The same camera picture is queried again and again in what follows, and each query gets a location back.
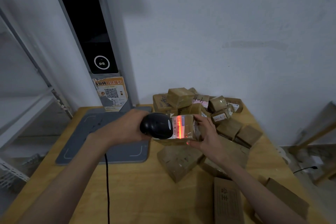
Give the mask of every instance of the wooden table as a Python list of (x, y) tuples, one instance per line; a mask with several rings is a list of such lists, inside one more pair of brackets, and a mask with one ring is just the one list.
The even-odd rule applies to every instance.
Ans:
[[(39, 196), (47, 185), (64, 168), (55, 160), (90, 107), (80, 108), (68, 127), (54, 144), (48, 155), (35, 171), (30, 181), (19, 193), (2, 218), (10, 224)], [(233, 118), (260, 129), (249, 110), (244, 107)], [(213, 177), (200, 167), (194, 168), (175, 184), (159, 164), (156, 154), (163, 146), (151, 141), (148, 160), (141, 164), (111, 164), (108, 166), (111, 198), (111, 223), (212, 223)], [(246, 170), (265, 183), (271, 177), (306, 200), (300, 182), (279, 156), (266, 136), (252, 148)], [(253, 210), (243, 195), (245, 223), (253, 223), (249, 217)], [(308, 221), (327, 223), (311, 206)], [(107, 195), (105, 165), (99, 165), (79, 201), (70, 223), (107, 223)]]

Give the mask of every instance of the black screen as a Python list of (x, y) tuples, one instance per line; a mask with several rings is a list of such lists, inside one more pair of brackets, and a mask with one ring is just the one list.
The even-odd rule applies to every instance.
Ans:
[[(93, 74), (117, 73), (109, 35), (99, 0), (62, 0)], [(95, 64), (97, 56), (106, 57), (110, 65)]]

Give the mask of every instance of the barcode scanner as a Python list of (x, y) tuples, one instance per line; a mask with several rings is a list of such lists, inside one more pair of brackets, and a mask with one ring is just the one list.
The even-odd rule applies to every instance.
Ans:
[(168, 139), (173, 135), (172, 120), (168, 115), (152, 112), (140, 123), (140, 131), (158, 139)]

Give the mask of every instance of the qr code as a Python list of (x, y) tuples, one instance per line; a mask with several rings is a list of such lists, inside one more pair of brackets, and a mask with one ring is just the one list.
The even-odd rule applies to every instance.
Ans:
[(105, 89), (108, 98), (119, 98), (117, 89)]

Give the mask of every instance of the forearm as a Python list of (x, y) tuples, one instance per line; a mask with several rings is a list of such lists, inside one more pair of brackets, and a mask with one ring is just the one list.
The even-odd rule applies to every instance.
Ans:
[(23, 214), (19, 223), (68, 223), (106, 149), (88, 138), (68, 166)]
[(273, 193), (253, 178), (237, 163), (225, 158), (220, 167), (236, 182), (241, 192), (264, 223), (305, 223), (297, 213), (290, 209)]

